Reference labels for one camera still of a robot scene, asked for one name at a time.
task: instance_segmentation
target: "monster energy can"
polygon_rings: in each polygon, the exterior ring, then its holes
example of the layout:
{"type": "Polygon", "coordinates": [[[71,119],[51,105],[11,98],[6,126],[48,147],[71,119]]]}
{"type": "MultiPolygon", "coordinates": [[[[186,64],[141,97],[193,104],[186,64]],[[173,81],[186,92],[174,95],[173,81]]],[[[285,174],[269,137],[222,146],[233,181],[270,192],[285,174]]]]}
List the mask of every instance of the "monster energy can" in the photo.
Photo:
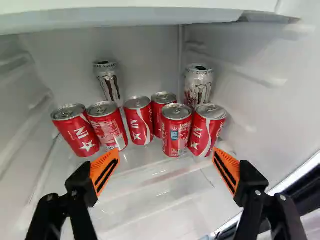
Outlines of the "monster energy can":
{"type": "Polygon", "coordinates": [[[192,109],[209,103],[214,72],[206,64],[193,63],[184,72],[184,104],[192,109]]]}
{"type": "Polygon", "coordinates": [[[123,95],[119,87],[119,73],[116,62],[98,61],[93,65],[95,78],[99,80],[105,100],[116,102],[122,107],[123,95]]]}

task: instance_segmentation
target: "red can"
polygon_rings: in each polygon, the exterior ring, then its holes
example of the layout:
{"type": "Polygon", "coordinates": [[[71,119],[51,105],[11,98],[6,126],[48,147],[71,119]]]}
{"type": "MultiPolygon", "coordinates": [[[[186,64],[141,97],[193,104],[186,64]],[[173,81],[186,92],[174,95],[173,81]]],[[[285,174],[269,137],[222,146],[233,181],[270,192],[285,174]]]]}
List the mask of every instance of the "red can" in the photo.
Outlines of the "red can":
{"type": "Polygon", "coordinates": [[[101,101],[87,109],[88,119],[108,151],[118,148],[122,151],[128,146],[124,122],[118,105],[114,101],[101,101]]]}
{"type": "Polygon", "coordinates": [[[54,110],[51,118],[78,157],[88,157],[99,151],[100,142],[90,125],[84,105],[64,105],[54,110]]]}
{"type": "Polygon", "coordinates": [[[133,96],[123,105],[131,140],[147,145],[154,139],[151,101],[147,96],[133,96]]]}
{"type": "Polygon", "coordinates": [[[161,130],[161,110],[167,104],[172,104],[177,102],[177,97],[175,94],[167,91],[161,91],[153,94],[151,97],[151,106],[153,114],[153,132],[158,138],[162,138],[161,130]]]}
{"type": "Polygon", "coordinates": [[[170,103],[162,108],[162,149],[169,157],[179,157],[188,145],[192,110],[180,103],[170,103]]]}
{"type": "Polygon", "coordinates": [[[226,110],[220,106],[211,103],[197,105],[188,145],[195,156],[207,157],[210,155],[226,116],[226,110]]]}

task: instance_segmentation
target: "orange gripper pad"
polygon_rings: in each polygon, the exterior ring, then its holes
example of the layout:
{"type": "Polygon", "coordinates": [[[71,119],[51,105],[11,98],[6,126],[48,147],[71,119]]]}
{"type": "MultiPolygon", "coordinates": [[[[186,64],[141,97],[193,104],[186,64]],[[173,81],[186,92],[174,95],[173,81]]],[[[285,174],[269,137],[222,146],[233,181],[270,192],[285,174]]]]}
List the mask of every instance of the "orange gripper pad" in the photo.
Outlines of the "orange gripper pad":
{"type": "Polygon", "coordinates": [[[110,176],[119,165],[119,162],[119,150],[117,148],[108,151],[91,162],[90,178],[98,197],[107,185],[110,176]]]}
{"type": "Polygon", "coordinates": [[[216,147],[213,147],[212,162],[232,195],[235,195],[240,180],[240,162],[216,147]]]}

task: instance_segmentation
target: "refrigerator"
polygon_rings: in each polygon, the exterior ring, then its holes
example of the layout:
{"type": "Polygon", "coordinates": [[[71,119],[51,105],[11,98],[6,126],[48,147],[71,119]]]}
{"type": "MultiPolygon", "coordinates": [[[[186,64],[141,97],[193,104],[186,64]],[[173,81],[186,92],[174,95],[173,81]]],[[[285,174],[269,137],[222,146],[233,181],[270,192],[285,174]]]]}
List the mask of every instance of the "refrigerator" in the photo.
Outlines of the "refrigerator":
{"type": "MultiPolygon", "coordinates": [[[[211,66],[210,102],[228,113],[216,147],[250,161],[269,180],[270,195],[319,169],[317,1],[1,5],[3,239],[24,239],[41,197],[65,194],[66,179],[104,153],[77,157],[50,117],[58,106],[104,100],[93,70],[97,60],[118,63],[125,99],[167,91],[180,103],[186,66],[211,66]]],[[[89,209],[98,239],[214,239],[238,222],[242,208],[212,155],[199,158],[186,150],[168,157],[155,137],[143,146],[129,140],[119,156],[118,168],[89,209]]],[[[302,221],[309,239],[318,239],[319,211],[310,214],[302,221]]],[[[61,239],[74,239],[69,219],[61,239]]]]}

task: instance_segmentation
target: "can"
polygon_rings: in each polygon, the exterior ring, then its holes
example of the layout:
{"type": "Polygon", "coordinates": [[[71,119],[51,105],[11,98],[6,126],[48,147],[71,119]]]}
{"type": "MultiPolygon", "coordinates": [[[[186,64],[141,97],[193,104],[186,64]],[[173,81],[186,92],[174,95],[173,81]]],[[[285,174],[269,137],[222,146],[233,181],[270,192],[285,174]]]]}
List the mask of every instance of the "can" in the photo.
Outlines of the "can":
{"type": "Polygon", "coordinates": [[[124,122],[118,105],[113,101],[101,101],[87,109],[88,119],[102,146],[107,151],[118,148],[122,151],[128,146],[124,122]]]}
{"type": "Polygon", "coordinates": [[[177,96],[171,92],[161,91],[151,97],[153,114],[153,132],[158,138],[162,138],[161,130],[161,110],[163,106],[177,102],[177,96]]]}
{"type": "Polygon", "coordinates": [[[179,157],[188,145],[192,110],[180,103],[170,103],[162,108],[162,150],[169,157],[179,157]]]}
{"type": "Polygon", "coordinates": [[[196,107],[188,148],[195,156],[207,157],[225,123],[227,111],[211,103],[196,107]]]}
{"type": "Polygon", "coordinates": [[[51,113],[53,124],[78,157],[89,157],[100,149],[86,107],[80,103],[61,106],[51,113]]]}
{"type": "Polygon", "coordinates": [[[132,96],[123,105],[131,140],[147,145],[154,139],[151,101],[147,96],[132,96]]]}
{"type": "Polygon", "coordinates": [[[212,68],[203,63],[193,63],[184,72],[184,104],[195,109],[196,105],[209,103],[214,83],[212,68]]]}
{"type": "Polygon", "coordinates": [[[124,100],[119,85],[119,71],[116,62],[98,61],[93,64],[95,78],[99,80],[104,98],[122,107],[124,100]]]}

